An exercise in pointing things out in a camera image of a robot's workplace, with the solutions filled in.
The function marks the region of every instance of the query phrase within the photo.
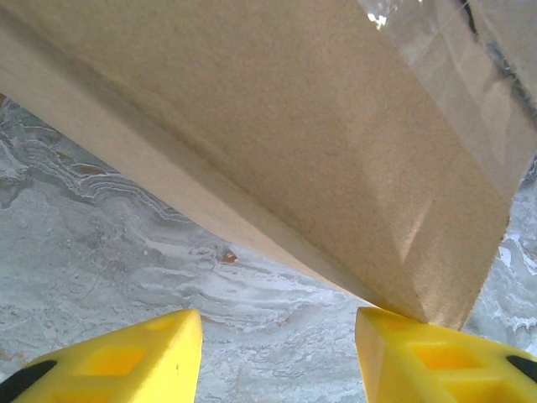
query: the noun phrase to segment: brown cardboard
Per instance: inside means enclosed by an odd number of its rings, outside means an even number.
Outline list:
[[[512,195],[356,2],[0,0],[0,33],[0,92],[201,226],[467,319]]]

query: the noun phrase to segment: square hole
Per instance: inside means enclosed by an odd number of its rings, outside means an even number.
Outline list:
[[[146,354],[146,348],[105,347],[94,353],[76,371],[81,376],[124,376],[129,374]]]
[[[110,390],[62,390],[54,392],[45,403],[108,403]]]
[[[413,344],[412,351],[429,369],[474,369],[482,365],[464,348],[452,344]]]
[[[458,403],[528,403],[510,385],[497,379],[444,382]]]

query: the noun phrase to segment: black rubber pad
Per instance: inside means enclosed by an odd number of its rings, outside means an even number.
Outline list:
[[[11,403],[26,389],[40,380],[47,372],[54,368],[56,361],[44,361],[22,368],[0,384],[0,403]]]
[[[518,355],[509,355],[507,360],[520,372],[537,384],[537,363],[530,359],[523,359]]]

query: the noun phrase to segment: marble floor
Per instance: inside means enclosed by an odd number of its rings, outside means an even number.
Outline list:
[[[532,353],[536,203],[535,186],[516,196],[465,328]],[[11,101],[0,228],[0,380],[42,353],[195,307],[196,401],[365,401],[361,301],[208,233]]]

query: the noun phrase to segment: clear plastic wrap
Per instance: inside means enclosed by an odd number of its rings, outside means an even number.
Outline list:
[[[515,43],[514,32],[520,31],[520,24],[513,18],[507,18],[511,24],[499,24],[499,18],[492,17],[500,14],[500,6],[490,4],[498,3],[490,0],[359,2],[369,19],[390,38],[498,189],[510,199],[533,159],[537,138],[534,104],[526,90],[526,83],[533,82],[519,77],[520,69],[506,59],[502,45]],[[499,25],[501,38],[494,33]],[[509,49],[519,65],[524,63],[520,60],[524,48]],[[524,184],[533,181],[534,174],[530,173]]]

